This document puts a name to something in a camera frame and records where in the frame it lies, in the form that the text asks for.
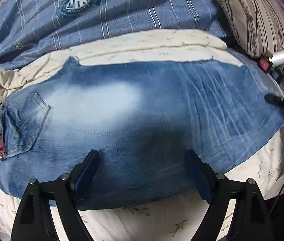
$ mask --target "emblem on blue fabric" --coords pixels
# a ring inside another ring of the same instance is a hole
[[[101,1],[102,0],[63,0],[56,11],[56,15],[60,17],[78,16],[93,4],[99,5]]]

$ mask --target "blue blanket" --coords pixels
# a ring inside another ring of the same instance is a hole
[[[159,28],[232,37],[215,0],[8,0],[0,7],[0,69],[21,68],[50,51]]]
[[[70,58],[50,79],[0,106],[0,188],[21,197],[30,177],[56,179],[91,149],[101,163],[80,209],[124,207],[194,188],[185,151],[215,172],[244,162],[284,124],[246,65],[134,62],[85,67]]]

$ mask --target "denim pocket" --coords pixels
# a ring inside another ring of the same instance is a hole
[[[36,94],[3,103],[0,111],[0,160],[29,151],[50,107]]]

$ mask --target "striped pillow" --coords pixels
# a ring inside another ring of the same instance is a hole
[[[276,0],[218,0],[242,49],[252,58],[284,49],[284,12]]]

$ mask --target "silver bolt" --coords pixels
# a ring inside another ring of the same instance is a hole
[[[222,174],[222,173],[218,173],[218,174],[217,174],[217,178],[218,178],[218,179],[224,179],[225,176],[224,176],[224,174]]]
[[[66,179],[69,178],[69,174],[63,173],[63,174],[60,176],[60,178],[61,178],[62,180],[66,180]]]
[[[255,180],[253,178],[249,178],[248,179],[248,182],[251,184],[251,185],[254,185],[255,184]]]
[[[34,185],[34,183],[36,182],[36,180],[37,180],[36,178],[30,178],[28,182],[29,182],[31,185]]]

